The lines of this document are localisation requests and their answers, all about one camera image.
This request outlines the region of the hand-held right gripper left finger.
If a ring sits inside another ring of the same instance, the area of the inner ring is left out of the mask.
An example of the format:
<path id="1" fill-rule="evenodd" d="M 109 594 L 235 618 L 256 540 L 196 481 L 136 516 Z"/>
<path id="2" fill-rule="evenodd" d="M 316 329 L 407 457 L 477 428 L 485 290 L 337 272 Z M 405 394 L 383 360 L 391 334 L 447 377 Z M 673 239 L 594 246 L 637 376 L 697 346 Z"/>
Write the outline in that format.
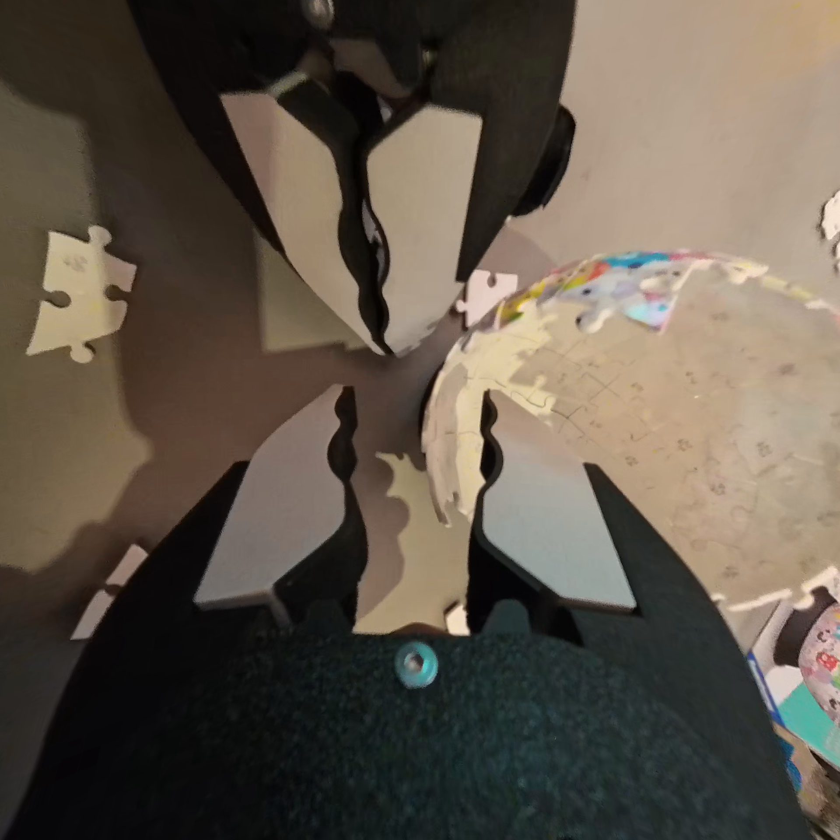
<path id="1" fill-rule="evenodd" d="M 352 485 L 355 393 L 333 385 L 249 461 L 194 595 L 204 610 L 265 606 L 281 627 L 333 602 L 350 627 L 366 568 L 366 527 Z"/>

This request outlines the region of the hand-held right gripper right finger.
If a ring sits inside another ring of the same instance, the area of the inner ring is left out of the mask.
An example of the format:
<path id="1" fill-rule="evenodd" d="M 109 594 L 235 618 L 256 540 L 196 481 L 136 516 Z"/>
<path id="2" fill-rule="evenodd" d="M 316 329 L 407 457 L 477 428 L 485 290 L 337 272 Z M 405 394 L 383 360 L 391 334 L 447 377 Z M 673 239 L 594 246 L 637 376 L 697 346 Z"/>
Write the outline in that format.
<path id="1" fill-rule="evenodd" d="M 499 390 L 482 396 L 481 478 L 469 537 L 467 625 L 519 602 L 552 632 L 563 610 L 633 615 L 637 598 L 583 460 Z"/>

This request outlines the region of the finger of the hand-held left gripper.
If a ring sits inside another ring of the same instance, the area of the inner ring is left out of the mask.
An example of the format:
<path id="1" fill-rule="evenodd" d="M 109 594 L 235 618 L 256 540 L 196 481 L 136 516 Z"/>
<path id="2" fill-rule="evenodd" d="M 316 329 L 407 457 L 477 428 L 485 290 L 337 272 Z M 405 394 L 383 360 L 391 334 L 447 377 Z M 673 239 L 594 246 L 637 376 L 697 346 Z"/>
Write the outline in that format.
<path id="1" fill-rule="evenodd" d="M 220 102 L 287 263 L 368 348 L 391 354 L 379 335 L 352 114 L 326 91 L 232 92 Z"/>
<path id="2" fill-rule="evenodd" d="M 395 355 L 425 341 L 460 293 L 459 258 L 482 118 L 412 108 L 366 157 L 369 205 L 384 236 L 383 340 Z"/>

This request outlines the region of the white puzzle piece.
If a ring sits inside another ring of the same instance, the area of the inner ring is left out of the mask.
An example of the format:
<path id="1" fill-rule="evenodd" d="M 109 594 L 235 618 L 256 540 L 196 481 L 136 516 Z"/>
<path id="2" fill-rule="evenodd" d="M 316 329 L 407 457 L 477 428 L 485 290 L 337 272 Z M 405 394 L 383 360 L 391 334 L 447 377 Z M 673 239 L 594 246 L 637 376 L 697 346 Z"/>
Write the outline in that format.
<path id="1" fill-rule="evenodd" d="M 833 246 L 833 266 L 839 275 L 839 202 L 840 193 L 837 190 L 823 205 L 820 230 L 823 239 Z"/>
<path id="2" fill-rule="evenodd" d="M 128 310 L 123 299 L 108 290 L 131 293 L 137 267 L 112 256 L 110 232 L 92 225 L 87 240 L 55 231 L 48 233 L 42 289 L 27 356 L 67 349 L 70 358 L 87 364 L 94 358 L 93 342 L 121 329 Z"/>
<path id="3" fill-rule="evenodd" d="M 464 328 L 473 328 L 501 302 L 512 296 L 518 289 L 518 282 L 517 274 L 475 269 L 454 306 L 457 314 L 463 318 Z"/>
<path id="4" fill-rule="evenodd" d="M 96 632 L 103 618 L 117 596 L 126 587 L 137 570 L 148 558 L 149 553 L 141 546 L 132 544 L 117 563 L 104 584 L 96 591 L 87 604 L 80 620 L 70 635 L 72 642 L 86 642 Z"/>

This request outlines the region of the colourful 3D puzzle ball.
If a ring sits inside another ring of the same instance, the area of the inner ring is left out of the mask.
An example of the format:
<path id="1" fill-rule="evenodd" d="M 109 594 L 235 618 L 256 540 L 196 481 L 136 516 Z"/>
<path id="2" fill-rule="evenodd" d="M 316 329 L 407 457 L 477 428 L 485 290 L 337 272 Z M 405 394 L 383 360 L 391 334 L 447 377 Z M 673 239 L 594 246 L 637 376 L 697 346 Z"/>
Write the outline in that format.
<path id="1" fill-rule="evenodd" d="M 729 611 L 838 591 L 838 291 L 745 258 L 642 252 L 499 301 L 425 408 L 442 522 L 474 516 L 486 391 L 600 466 Z"/>

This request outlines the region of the colourful puzzle box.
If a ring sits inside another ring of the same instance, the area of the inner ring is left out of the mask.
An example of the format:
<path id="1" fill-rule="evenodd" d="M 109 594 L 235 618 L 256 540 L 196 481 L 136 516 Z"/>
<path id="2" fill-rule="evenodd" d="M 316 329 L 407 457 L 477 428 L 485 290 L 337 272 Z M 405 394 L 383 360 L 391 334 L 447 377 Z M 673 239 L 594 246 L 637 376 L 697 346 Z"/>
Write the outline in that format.
<path id="1" fill-rule="evenodd" d="M 808 606 L 782 601 L 747 656 L 814 834 L 839 837 L 839 609 L 819 586 Z"/>

